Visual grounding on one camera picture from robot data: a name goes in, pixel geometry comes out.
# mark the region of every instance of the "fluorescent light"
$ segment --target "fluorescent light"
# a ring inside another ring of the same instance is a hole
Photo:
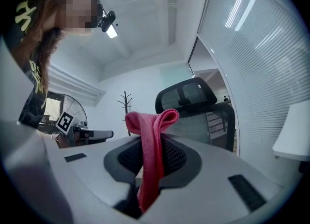
[[[235,4],[231,10],[231,13],[229,14],[229,17],[226,21],[225,27],[230,28],[232,26],[234,18],[238,12],[238,9],[240,7],[241,2],[242,2],[242,0],[236,0]]]
[[[113,25],[111,25],[110,28],[107,30],[107,34],[110,38],[114,38],[117,36],[117,32],[115,28],[113,27]]]
[[[239,23],[237,24],[236,28],[234,29],[235,31],[239,31],[241,26],[243,25],[244,21],[246,20],[248,14],[250,13],[253,5],[255,3],[255,0],[250,0],[249,3],[248,3],[248,6],[246,8],[246,10],[244,11]]]
[[[255,48],[261,47],[268,41],[273,40],[276,37],[276,35],[278,35],[282,30],[283,30],[282,28],[277,27],[271,34],[269,33],[268,35],[266,35],[264,39],[262,39],[262,41],[256,45]]]

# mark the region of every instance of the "red cloth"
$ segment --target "red cloth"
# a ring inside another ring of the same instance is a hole
[[[138,191],[138,202],[145,212],[158,197],[158,182],[164,177],[160,133],[176,123],[179,113],[175,109],[161,114],[129,112],[125,116],[127,129],[140,134],[143,151],[143,178]]]

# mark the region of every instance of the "mesh chair back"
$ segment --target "mesh chair back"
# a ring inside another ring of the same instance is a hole
[[[157,113],[174,108],[180,119],[167,129],[174,134],[233,151],[235,116],[231,106],[217,98],[201,78],[193,78],[161,91]]]

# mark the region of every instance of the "woman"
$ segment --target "woman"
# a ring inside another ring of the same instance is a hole
[[[3,34],[14,59],[34,88],[19,121],[37,128],[45,111],[48,65],[66,32],[86,34],[96,27],[103,10],[99,0],[23,0],[14,22]]]

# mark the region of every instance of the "white blinds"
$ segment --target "white blinds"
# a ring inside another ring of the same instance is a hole
[[[230,86],[240,157],[286,185],[299,162],[275,159],[272,146],[289,106],[310,99],[308,32],[274,0],[208,0],[200,37]]]

